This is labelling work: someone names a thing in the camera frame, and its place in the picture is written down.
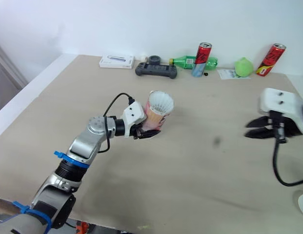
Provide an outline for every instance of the black cable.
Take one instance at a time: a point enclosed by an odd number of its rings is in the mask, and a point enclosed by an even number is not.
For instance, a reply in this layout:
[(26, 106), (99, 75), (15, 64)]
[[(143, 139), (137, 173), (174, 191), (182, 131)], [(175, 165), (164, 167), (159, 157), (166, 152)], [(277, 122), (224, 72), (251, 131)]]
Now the black cable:
[(279, 139), (276, 138), (276, 142), (275, 142), (275, 147), (274, 147), (274, 154), (273, 154), (273, 169), (274, 169), (274, 173), (275, 173), (275, 176), (277, 178), (277, 180), (284, 186), (287, 186), (287, 187), (292, 187), (292, 186), (296, 186), (296, 185), (299, 185), (299, 184), (303, 184), (303, 180), (299, 180), (297, 182), (293, 182), (293, 183), (287, 183), (287, 182), (284, 182), (280, 175), (279, 175), (279, 172), (278, 172), (278, 169), (277, 169), (277, 154), (278, 154), (278, 149), (279, 149)]
[(107, 149), (102, 150), (102, 151), (98, 151), (98, 153), (104, 153), (107, 152), (110, 149), (110, 136), (109, 136), (109, 132), (108, 132), (108, 124), (107, 124), (107, 113), (110, 110), (110, 107), (113, 105), (113, 103), (122, 95), (125, 95), (128, 97), (128, 104), (132, 104), (135, 100), (127, 93), (119, 93), (113, 100), (112, 102), (109, 104), (107, 110), (104, 112), (103, 117), (104, 117), (104, 128), (106, 130), (106, 138), (107, 138)]
[(106, 116), (108, 111), (110, 110), (110, 107), (113, 105), (113, 103), (122, 95), (126, 95), (129, 99), (132, 98), (129, 94), (127, 93), (120, 93), (118, 94), (113, 100), (112, 102), (110, 103), (110, 105), (108, 106), (107, 110), (105, 111), (105, 113), (103, 114), (103, 116)]
[(98, 151), (98, 154), (107, 152), (110, 149), (110, 136), (109, 136), (109, 132), (108, 132), (107, 116), (104, 116), (104, 128), (105, 128), (105, 131), (106, 131), (107, 149), (102, 150), (102, 151)]
[(67, 223), (67, 222), (65, 222), (65, 224), (68, 225), (68, 226), (71, 227), (71, 228), (77, 228), (77, 227), (75, 227), (75, 226), (73, 226), (73, 225), (71, 225), (71, 224), (69, 224), (69, 223)]

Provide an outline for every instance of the can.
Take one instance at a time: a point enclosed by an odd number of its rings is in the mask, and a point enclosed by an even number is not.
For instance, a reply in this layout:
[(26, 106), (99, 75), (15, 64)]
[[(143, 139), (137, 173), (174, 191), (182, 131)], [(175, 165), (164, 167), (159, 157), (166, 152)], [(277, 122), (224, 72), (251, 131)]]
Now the can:
[(202, 77), (211, 49), (212, 49), (212, 44), (207, 42), (200, 43), (197, 51), (194, 68), (191, 71), (191, 74), (194, 77)]
[(260, 64), (259, 68), (257, 69), (256, 74), (261, 77), (265, 77), (270, 72), (270, 70), (272, 70), (273, 66), (276, 64), (285, 50), (285, 45), (278, 43), (273, 44), (263, 59), (262, 63)]

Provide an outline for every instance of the table surface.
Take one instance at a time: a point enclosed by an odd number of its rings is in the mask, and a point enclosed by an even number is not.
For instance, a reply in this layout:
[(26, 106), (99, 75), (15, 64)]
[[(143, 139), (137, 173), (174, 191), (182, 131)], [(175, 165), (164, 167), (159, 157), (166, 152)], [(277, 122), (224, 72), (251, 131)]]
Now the table surface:
[[(0, 198), (29, 204), (90, 117), (127, 92), (145, 104), (151, 90), (171, 94), (175, 109), (152, 139), (115, 137), (83, 178), (71, 218), (133, 233), (303, 234), (297, 197), (303, 185), (277, 182), (273, 139), (248, 139), (265, 87), (296, 92), (285, 75), (221, 80), (135, 75), (100, 68), (100, 57), (78, 56), (0, 136)], [(110, 110), (120, 116), (127, 99)], [(303, 178), (303, 136), (282, 145), (284, 180)]]

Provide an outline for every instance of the robotic arm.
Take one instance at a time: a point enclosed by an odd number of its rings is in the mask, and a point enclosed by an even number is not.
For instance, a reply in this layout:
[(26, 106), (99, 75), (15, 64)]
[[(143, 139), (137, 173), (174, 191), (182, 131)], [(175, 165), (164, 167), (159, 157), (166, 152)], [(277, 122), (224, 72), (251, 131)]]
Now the robotic arm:
[[(20, 208), (21, 214), (1, 223), (0, 234), (46, 234), (51, 228), (62, 227), (76, 201), (73, 193), (79, 189), (82, 178), (95, 156), (109, 150), (110, 138), (147, 138), (159, 133), (157, 130), (141, 131), (146, 114), (140, 103), (127, 96), (129, 106), (120, 119), (106, 116), (112, 102), (104, 116), (89, 120), (85, 130), (73, 140), (65, 154), (55, 151), (54, 154), (62, 159), (58, 168), (41, 185), (31, 206), (13, 202)], [(108, 148), (100, 151), (105, 140)]]
[(277, 168), (279, 144), (287, 143), (286, 137), (303, 135), (303, 100), (297, 95), (266, 88), (259, 99), (259, 112), (265, 116), (249, 122), (245, 136), (249, 138), (276, 139), (273, 153), (273, 170), (276, 179), (284, 186), (291, 187), (303, 184), (303, 180), (288, 183), (282, 180)]

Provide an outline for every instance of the orange part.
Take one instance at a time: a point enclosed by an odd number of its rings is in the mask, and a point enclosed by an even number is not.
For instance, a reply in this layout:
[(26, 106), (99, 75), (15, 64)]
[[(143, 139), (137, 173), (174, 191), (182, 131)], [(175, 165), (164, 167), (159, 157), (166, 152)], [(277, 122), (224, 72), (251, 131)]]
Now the orange part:
[(89, 224), (86, 222), (77, 221), (77, 234), (86, 234)]

